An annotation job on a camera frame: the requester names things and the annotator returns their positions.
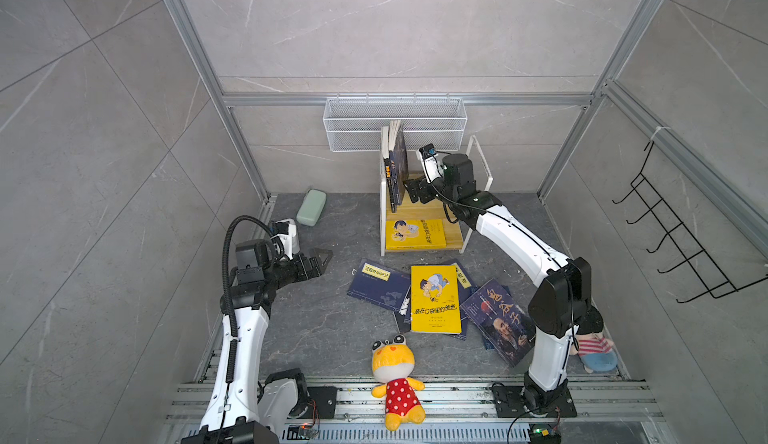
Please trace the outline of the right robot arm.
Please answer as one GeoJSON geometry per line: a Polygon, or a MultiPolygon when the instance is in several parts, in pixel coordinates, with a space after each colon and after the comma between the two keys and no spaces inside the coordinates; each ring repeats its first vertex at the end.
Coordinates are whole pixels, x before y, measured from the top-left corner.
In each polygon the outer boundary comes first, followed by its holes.
{"type": "Polygon", "coordinates": [[[528,304],[536,337],[521,397],[531,415],[553,411],[566,396],[569,352],[591,309],[590,264],[555,250],[514,218],[492,193],[478,190],[467,155],[440,152],[427,145],[418,150],[418,161],[424,176],[405,184],[411,201],[439,200],[448,217],[497,245],[536,287],[528,304]]]}

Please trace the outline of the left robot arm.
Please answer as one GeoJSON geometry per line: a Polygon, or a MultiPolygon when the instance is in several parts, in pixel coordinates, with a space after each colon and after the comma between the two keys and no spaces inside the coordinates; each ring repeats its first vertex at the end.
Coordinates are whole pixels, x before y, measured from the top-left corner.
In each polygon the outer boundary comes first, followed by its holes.
{"type": "Polygon", "coordinates": [[[298,368],[259,379],[259,365],[278,290],[320,277],[332,254],[300,251],[296,223],[248,215],[228,226],[222,249],[221,361],[209,404],[185,443],[276,443],[288,420],[319,410],[298,368]]]}

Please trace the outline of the yellow cartoon book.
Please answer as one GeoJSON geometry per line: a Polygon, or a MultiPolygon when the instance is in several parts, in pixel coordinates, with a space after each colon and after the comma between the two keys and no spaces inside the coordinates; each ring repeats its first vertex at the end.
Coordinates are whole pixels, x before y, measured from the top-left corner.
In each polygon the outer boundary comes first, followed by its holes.
{"type": "Polygon", "coordinates": [[[421,334],[460,334],[458,288],[454,265],[412,266],[411,330],[421,334]]]}

